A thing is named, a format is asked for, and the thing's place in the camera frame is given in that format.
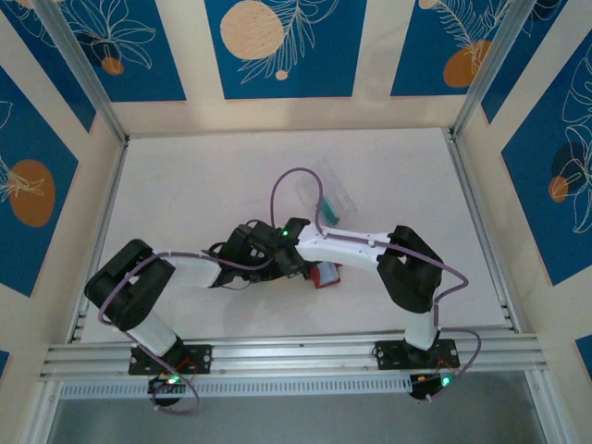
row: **beige circle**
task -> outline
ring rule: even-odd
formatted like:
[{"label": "beige circle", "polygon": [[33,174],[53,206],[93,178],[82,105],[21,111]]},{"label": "beige circle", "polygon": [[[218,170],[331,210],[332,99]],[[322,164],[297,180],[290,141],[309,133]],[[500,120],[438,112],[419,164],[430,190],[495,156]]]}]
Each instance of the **beige circle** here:
[{"label": "beige circle", "polygon": [[220,22],[227,49],[242,60],[257,60],[274,54],[284,43],[284,27],[276,13],[255,0],[233,6]]},{"label": "beige circle", "polygon": [[438,0],[417,0],[417,4],[422,9],[431,9],[439,3]]},{"label": "beige circle", "polygon": [[288,78],[288,72],[281,69],[276,73],[276,79],[278,80],[285,80]]},{"label": "beige circle", "polygon": [[[28,9],[33,9],[33,5],[31,4],[31,0],[16,0],[17,3],[21,6],[25,6]],[[54,3],[61,3],[65,0],[54,0]]]}]

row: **gray floor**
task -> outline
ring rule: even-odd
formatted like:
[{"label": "gray floor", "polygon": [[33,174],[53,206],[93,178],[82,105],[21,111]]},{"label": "gray floor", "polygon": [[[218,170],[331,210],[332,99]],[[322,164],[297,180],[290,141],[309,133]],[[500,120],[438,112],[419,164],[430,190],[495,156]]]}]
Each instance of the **gray floor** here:
[{"label": "gray floor", "polygon": [[61,401],[54,444],[545,442],[524,376],[469,374],[432,404],[406,394],[202,400],[171,416],[148,400]]}]

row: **metal frame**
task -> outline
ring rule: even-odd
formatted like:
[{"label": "metal frame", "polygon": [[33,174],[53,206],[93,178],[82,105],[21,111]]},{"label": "metal frame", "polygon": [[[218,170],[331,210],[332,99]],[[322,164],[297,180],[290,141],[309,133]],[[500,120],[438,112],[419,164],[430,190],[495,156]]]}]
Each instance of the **metal frame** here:
[{"label": "metal frame", "polygon": [[485,60],[477,71],[471,86],[469,86],[461,110],[454,120],[451,128],[453,140],[458,140],[471,120],[471,117],[473,117],[475,111],[481,105],[481,101],[485,97],[491,83],[498,75],[501,64],[512,49],[524,22],[528,19],[536,2],[537,0],[512,2],[508,9],[508,14],[501,22],[493,43],[489,51],[487,51]]},{"label": "metal frame", "polygon": [[[109,188],[109,195],[105,202],[105,209],[103,211],[103,215],[101,216],[101,225],[99,227],[99,231],[96,235],[96,240],[94,242],[94,247],[92,249],[92,256],[91,262],[89,263],[89,267],[86,271],[86,278],[84,282],[87,282],[96,271],[99,269],[99,262],[101,260],[101,254],[103,253],[103,247],[105,245],[105,239],[107,235],[107,230],[109,229],[109,221],[111,220],[111,214],[113,213],[113,207],[115,206],[115,200],[117,197],[117,190],[119,189],[119,181],[121,180],[121,174],[123,173],[123,166],[126,161],[126,155],[128,153],[128,143],[126,142],[123,145],[121,153],[119,155],[119,159],[117,160],[117,168],[115,175],[111,180],[111,187]],[[88,310],[89,301],[84,297],[84,283],[80,288],[80,294],[78,300],[76,301],[76,306],[74,309],[74,315],[70,319],[70,324],[68,326],[68,333],[66,336],[66,343],[73,342],[79,338],[77,338],[77,333],[81,333],[81,329],[84,326],[84,317],[86,316],[86,311]]]},{"label": "metal frame", "polygon": [[127,142],[128,136],[111,107],[109,96],[56,3],[52,0],[31,0],[31,4],[94,109],[103,117],[111,133],[121,143]]},{"label": "metal frame", "polygon": [[[453,128],[445,129],[444,135],[500,305],[504,313],[507,313],[508,319],[506,326],[478,331],[483,337],[483,348],[470,371],[525,372],[548,441],[567,443],[576,442],[576,437],[569,427],[569,417],[561,407],[537,337],[534,334],[525,333],[528,331],[528,325],[520,308],[512,300],[498,260],[497,244],[487,229],[487,222],[490,219],[487,217],[486,206],[482,204],[483,201],[476,191],[463,149],[458,145],[458,136],[479,107],[535,1],[524,0],[512,4],[482,69],[478,71],[473,85],[469,88]],[[57,6],[51,0],[31,0],[31,3],[93,106],[103,117],[111,132],[125,145],[105,205],[87,272],[88,277],[96,271],[100,261],[125,162],[128,135]],[[76,387],[83,387],[95,384],[93,381],[96,380],[104,381],[103,387],[137,385],[138,381],[145,382],[145,377],[127,375],[130,358],[129,343],[70,343],[76,340],[83,329],[87,307],[88,303],[80,292],[66,344],[53,345],[48,351],[40,382],[35,389],[32,409],[26,421],[25,433],[20,441],[22,443],[35,444],[47,440],[56,412],[57,400],[64,387],[72,388],[77,384]],[[475,339],[464,334],[450,333],[442,337],[456,339],[461,363],[466,363],[475,348]],[[402,334],[400,332],[364,332],[355,335],[201,339],[188,342],[209,343],[215,346],[212,374],[199,376],[199,381],[201,384],[208,384],[208,381],[226,381],[220,384],[222,387],[225,384],[238,384],[245,380],[253,383],[255,380],[268,380],[268,378],[281,378],[283,381],[304,377],[314,377],[321,381],[360,381],[365,378],[376,380],[390,376],[393,379],[402,380],[401,378],[404,379],[413,372],[379,371],[376,359],[372,355],[376,341],[390,339],[402,339]]]}]

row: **green object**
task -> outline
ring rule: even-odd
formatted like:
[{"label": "green object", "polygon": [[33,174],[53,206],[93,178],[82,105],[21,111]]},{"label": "green object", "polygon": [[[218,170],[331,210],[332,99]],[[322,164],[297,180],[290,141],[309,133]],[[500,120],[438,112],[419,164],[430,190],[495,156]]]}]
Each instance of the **green object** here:
[{"label": "green object", "polygon": [[325,197],[323,197],[323,201],[321,202],[321,216],[325,219],[327,225],[331,227],[335,227],[339,223],[338,216],[331,209],[331,206]]}]

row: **wire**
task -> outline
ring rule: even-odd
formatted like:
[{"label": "wire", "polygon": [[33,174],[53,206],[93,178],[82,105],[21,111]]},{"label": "wire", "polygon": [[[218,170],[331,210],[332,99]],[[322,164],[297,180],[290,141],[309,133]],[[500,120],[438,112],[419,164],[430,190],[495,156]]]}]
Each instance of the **wire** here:
[{"label": "wire", "polygon": [[217,248],[223,246],[225,244],[225,242],[216,242],[214,245],[212,245],[210,248],[208,248],[207,250],[202,250],[202,252],[204,253],[208,253],[208,252],[215,252]]},{"label": "wire", "polygon": [[439,368],[440,368],[440,366],[441,366],[442,364],[444,364],[444,365],[446,365],[448,368],[450,368],[450,369],[452,369],[452,370],[456,371],[456,368],[454,368],[452,365],[448,364],[448,363],[446,362],[446,360],[442,359],[442,357],[441,357],[440,355],[438,355],[438,370],[439,370]]},{"label": "wire", "polygon": [[[288,176],[289,174],[295,173],[295,172],[308,173],[311,176],[313,176],[314,180],[316,180],[316,184],[318,185],[318,200],[316,202],[316,208],[314,211],[314,225],[316,226],[316,229],[320,234],[322,234],[326,238],[336,239],[339,241],[356,242],[356,243],[361,243],[363,245],[370,245],[370,240],[368,240],[368,239],[358,238],[355,236],[345,236],[345,235],[333,234],[333,233],[325,232],[323,230],[323,227],[321,227],[321,223],[320,223],[321,205],[323,203],[323,195],[324,195],[323,182],[321,181],[321,178],[318,176],[318,174],[316,174],[312,169],[306,168],[303,166],[298,166],[298,167],[289,169],[288,171],[283,173],[281,176],[279,176],[279,178],[277,178],[276,183],[274,184],[273,188],[271,189],[271,197],[269,200],[269,215],[270,215],[272,227],[276,226],[275,225],[274,206],[275,206],[275,200],[276,200],[276,192],[278,190],[279,183],[286,176]],[[394,250],[396,252],[400,252],[400,253],[406,254],[408,256],[412,256],[417,259],[420,259],[420,260],[427,262],[428,264],[431,264],[433,266],[437,266],[438,268],[441,268],[442,270],[447,271],[448,273],[451,273],[452,275],[454,275],[455,277],[457,277],[461,281],[460,284],[455,285],[453,287],[450,287],[447,290],[442,291],[436,298],[434,298],[434,325],[436,327],[438,327],[438,324],[439,324],[438,304],[445,297],[450,296],[452,293],[454,293],[458,290],[462,290],[462,289],[466,288],[469,285],[468,277],[465,276],[460,271],[456,270],[455,268],[452,268],[449,265],[446,265],[440,261],[436,261],[436,260],[432,259],[431,257],[421,254],[419,252],[416,252],[414,250],[410,250],[409,248],[405,248],[403,246],[392,244],[392,243],[380,242],[380,241],[375,241],[374,245],[378,245],[383,248],[389,248],[389,249]],[[481,337],[479,336],[479,334],[477,332],[470,330],[468,328],[441,328],[441,330],[442,331],[449,331],[449,332],[468,333],[468,334],[474,335],[477,338],[477,347],[475,349],[475,353],[473,353],[473,356],[471,356],[471,359],[469,359],[469,361],[464,365],[462,370],[458,373],[458,375],[456,376],[458,378],[458,377],[464,375],[464,373],[466,373],[466,371],[473,364],[473,362],[477,358],[477,355],[481,351]]]},{"label": "wire", "polygon": [[183,361],[181,361],[181,363],[179,365],[177,365],[177,367],[175,367],[175,370],[180,370],[181,368],[183,368],[183,365],[188,364],[190,362],[189,356],[187,356]]},{"label": "wire", "polygon": [[[248,271],[255,271],[255,270],[260,270],[262,268],[265,268],[266,266],[271,264],[271,262],[273,260],[270,258],[267,261],[265,261],[263,264],[260,264],[260,265],[243,265],[243,264],[236,264],[236,263],[230,262],[230,261],[225,261],[224,259],[220,259],[217,257],[207,256],[207,255],[204,255],[201,253],[166,252],[166,253],[153,254],[152,256],[147,257],[146,259],[141,261],[139,264],[137,264],[135,267],[133,267],[133,269],[131,271],[129,271],[129,273],[123,279],[121,279],[121,282],[119,282],[115,286],[115,288],[111,291],[109,296],[106,297],[105,301],[101,305],[101,308],[99,309],[98,318],[99,318],[99,322],[101,324],[104,324],[106,326],[113,326],[113,323],[105,318],[105,310],[107,309],[109,304],[116,298],[116,296],[123,289],[123,287],[128,282],[130,282],[130,279],[133,278],[134,276],[136,276],[142,269],[144,269],[151,262],[155,261],[158,258],[166,257],[166,256],[190,257],[190,258],[194,258],[194,259],[203,259],[205,261],[217,262],[219,264],[224,264],[224,265],[230,265],[230,266],[234,266],[238,269],[248,270]],[[165,368],[168,371],[168,373],[170,373],[171,375],[177,376],[179,378],[179,380],[191,391],[191,393],[193,394],[193,397],[195,398],[195,401],[196,401],[195,405],[193,405],[192,407],[190,407],[189,409],[186,409],[186,410],[162,409],[162,408],[160,408],[160,406],[158,406],[156,404],[156,402],[155,402],[156,393],[153,393],[152,401],[153,401],[154,408],[160,412],[169,413],[169,414],[176,414],[176,415],[183,415],[183,414],[192,413],[200,403],[200,396],[197,393],[197,390],[195,389],[193,384],[184,375],[182,375],[180,372],[178,372],[177,369],[173,368],[171,365],[166,363],[164,360],[162,360],[155,353],[150,351],[150,349],[148,349],[146,346],[142,345],[132,334],[130,334],[127,331],[124,331],[123,334],[126,335],[129,339],[131,339],[131,341],[133,343],[137,344],[138,348],[140,350],[142,350],[144,353],[146,353],[148,356],[150,356],[153,360],[155,360],[157,363],[159,363],[163,368]]]},{"label": "wire", "polygon": [[244,289],[246,289],[247,287],[249,287],[251,284],[252,284],[252,282],[251,282],[251,281],[249,281],[249,282],[247,283],[247,285],[244,285],[244,286],[242,286],[242,287],[240,287],[240,288],[238,288],[238,289],[234,289],[234,288],[232,288],[232,287],[229,287],[228,285],[221,285],[221,286],[220,286],[220,288],[221,288],[221,289],[227,289],[227,290],[233,290],[233,291],[241,291],[241,290],[244,290]]},{"label": "wire", "polygon": [[[324,233],[323,232],[323,228],[321,227],[320,224],[320,212],[321,212],[321,204],[323,202],[323,183],[321,181],[321,179],[319,178],[319,176],[312,170],[309,168],[305,168],[305,167],[295,167],[292,169],[289,169],[288,171],[286,171],[285,173],[283,173],[276,181],[276,183],[274,184],[272,190],[271,190],[271,198],[270,198],[270,202],[269,202],[269,213],[270,213],[270,218],[271,218],[271,226],[275,227],[275,214],[274,214],[274,202],[275,202],[275,198],[276,198],[276,192],[278,190],[278,186],[279,183],[289,174],[291,173],[295,173],[295,172],[305,172],[308,173],[310,175],[312,175],[314,177],[314,179],[316,180],[316,183],[318,185],[318,189],[319,189],[319,197],[318,197],[318,201],[316,204],[316,208],[314,211],[314,224],[316,226],[316,229],[319,231],[319,233],[322,233],[324,236],[328,237],[328,238],[333,238],[333,239],[337,239],[337,240],[341,240],[341,241],[351,241],[351,242],[357,242],[357,243],[361,243],[361,244],[369,244],[369,241],[366,239],[362,239],[362,238],[357,238],[354,236],[343,236],[343,235],[336,235],[336,234],[332,234],[332,233]],[[246,225],[251,224],[252,222],[257,222],[258,219],[252,219],[249,220],[247,222]],[[434,310],[434,317],[435,317],[435,324],[436,326],[438,326],[438,302],[444,298],[445,296],[448,296],[449,294],[452,294],[454,291],[460,290],[465,288],[468,284],[469,284],[469,280],[459,271],[455,270],[454,268],[445,265],[439,261],[435,261],[434,259],[415,252],[413,250],[401,247],[400,245],[395,245],[395,244],[391,244],[391,243],[385,243],[385,242],[375,242],[375,245],[384,247],[384,248],[390,248],[391,250],[395,250],[410,256],[413,256],[417,259],[423,260],[431,265],[437,266],[439,268],[441,268],[442,270],[448,271],[449,273],[452,273],[454,276],[456,276],[457,278],[459,278],[462,283],[452,287],[442,293],[440,293],[437,298],[434,300],[434,306],[436,307]],[[107,296],[107,298],[105,299],[105,301],[103,302],[103,304],[101,305],[101,308],[99,309],[99,315],[98,315],[98,319],[99,322],[101,324],[104,324],[106,326],[113,326],[113,323],[111,321],[109,321],[108,319],[105,318],[105,310],[107,309],[107,307],[109,306],[109,304],[116,298],[116,296],[118,295],[118,293],[123,289],[123,287],[131,280],[131,278],[133,278],[134,276],[136,276],[142,269],[144,269],[146,266],[148,266],[151,262],[153,262],[154,260],[161,258],[161,257],[189,257],[189,258],[194,258],[194,259],[203,259],[205,261],[210,261],[210,262],[216,262],[219,264],[223,264],[223,265],[229,265],[229,266],[234,266],[238,269],[241,270],[247,270],[247,271],[256,271],[256,270],[260,270],[262,268],[265,268],[266,266],[268,266],[269,264],[271,264],[271,262],[273,261],[272,258],[269,258],[267,261],[265,261],[264,263],[260,264],[260,265],[242,265],[242,264],[236,264],[230,261],[226,261],[224,259],[220,259],[217,257],[213,257],[213,256],[208,256],[204,253],[182,253],[182,252],[166,252],[166,253],[156,253],[153,254],[152,256],[144,259],[143,261],[141,261],[139,264],[137,264],[131,271],[129,271],[129,273],[123,278],[121,279],[121,281],[116,285],[116,287],[111,291],[111,293]],[[475,361],[477,354],[479,353],[479,351],[481,350],[481,338],[479,337],[479,335],[474,332],[473,330],[469,330],[469,329],[465,329],[465,328],[443,328],[443,330],[445,331],[459,331],[459,332],[466,332],[466,333],[470,333],[473,334],[477,337],[477,349],[475,351],[475,354],[473,355],[473,357],[468,361],[468,363],[462,368],[461,372],[457,375],[460,376],[462,374],[464,374],[466,372],[466,370],[470,367],[470,365]],[[133,335],[131,335],[129,332],[124,331],[123,332],[129,339],[131,339],[132,342],[134,342],[135,344],[137,344],[137,346],[140,348],[140,350],[142,350],[144,353],[146,353],[148,356],[150,356],[153,360],[155,360],[158,364],[160,364],[163,368],[165,368],[170,374],[175,375],[179,378],[180,381],[183,382],[183,384],[185,386],[187,386],[189,388],[189,390],[192,392],[193,396],[196,399],[196,404],[194,406],[192,406],[189,409],[186,410],[168,410],[168,409],[161,409],[159,408],[158,405],[156,405],[155,403],[155,393],[153,393],[153,405],[155,407],[155,409],[164,412],[164,413],[169,413],[169,414],[189,414],[192,413],[193,410],[199,405],[200,402],[200,397],[199,394],[197,393],[197,390],[195,389],[195,387],[193,386],[193,384],[185,377],[183,376],[180,372],[177,371],[177,369],[173,368],[171,365],[167,364],[165,361],[163,361],[159,356],[157,356],[155,353],[153,353],[152,351],[150,351],[147,347],[145,347],[144,345],[142,345]]]}]

